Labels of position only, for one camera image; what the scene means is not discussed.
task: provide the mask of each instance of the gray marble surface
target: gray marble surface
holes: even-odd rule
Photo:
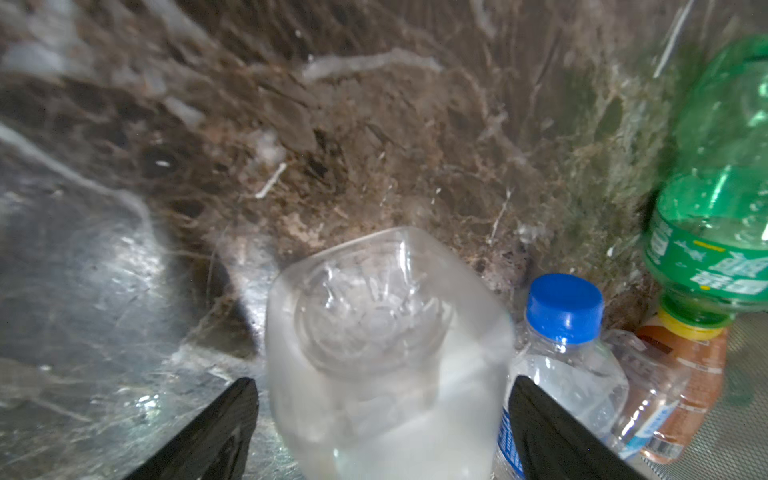
[[[0,477],[119,478],[252,376],[246,478],[300,478],[268,286],[387,227],[513,314],[570,272],[636,323],[668,123],[761,1],[694,2],[678,37],[684,0],[0,0]]]

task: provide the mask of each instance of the yellow bottle cap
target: yellow bottle cap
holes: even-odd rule
[[[708,329],[682,323],[664,309],[659,309],[659,319],[667,330],[689,340],[712,340],[725,330],[724,327]]]

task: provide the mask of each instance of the bottle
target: bottle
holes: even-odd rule
[[[600,290],[587,280],[559,273],[537,278],[528,296],[528,342],[510,365],[505,398],[515,379],[525,375],[604,438],[624,407],[629,386],[613,354],[598,339],[603,307]],[[506,406],[494,475],[497,480],[524,478]]]
[[[629,381],[629,395],[605,444],[621,459],[635,456],[680,402],[690,371],[648,342],[624,330],[601,337]]]
[[[689,93],[645,260],[675,316],[768,308],[768,36],[725,48]]]
[[[690,371],[690,381],[667,421],[641,454],[656,463],[671,463],[694,439],[723,388],[728,329],[708,329],[681,322],[662,302],[657,315],[637,330],[637,337],[656,346]]]
[[[481,480],[491,473],[509,313],[426,232],[396,228],[275,280],[270,408],[307,480]]]

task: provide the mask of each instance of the blue bottle cap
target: blue bottle cap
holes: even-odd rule
[[[531,285],[527,319],[541,335],[558,343],[586,343],[600,335],[603,295],[577,276],[553,273]]]

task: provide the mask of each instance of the green label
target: green label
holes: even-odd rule
[[[645,255],[670,280],[724,299],[768,300],[768,250],[704,240],[654,212]]]

